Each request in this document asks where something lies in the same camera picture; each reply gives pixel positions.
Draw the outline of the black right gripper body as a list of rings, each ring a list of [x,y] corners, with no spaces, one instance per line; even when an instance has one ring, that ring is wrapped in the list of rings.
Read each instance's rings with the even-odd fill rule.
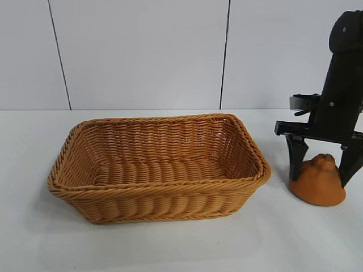
[[[308,139],[348,145],[362,141],[356,122],[362,111],[362,53],[332,56],[321,94],[295,94],[290,108],[296,116],[309,115],[304,122],[277,121],[276,135],[297,135]]]

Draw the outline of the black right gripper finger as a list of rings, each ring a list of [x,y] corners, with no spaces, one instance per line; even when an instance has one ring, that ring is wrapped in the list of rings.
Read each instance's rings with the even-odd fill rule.
[[[295,181],[299,179],[299,173],[302,165],[302,161],[309,149],[305,143],[304,137],[297,135],[287,135],[286,142],[289,151],[289,179]]]
[[[345,188],[354,174],[362,168],[362,141],[342,145],[342,156],[339,165],[341,187]]]

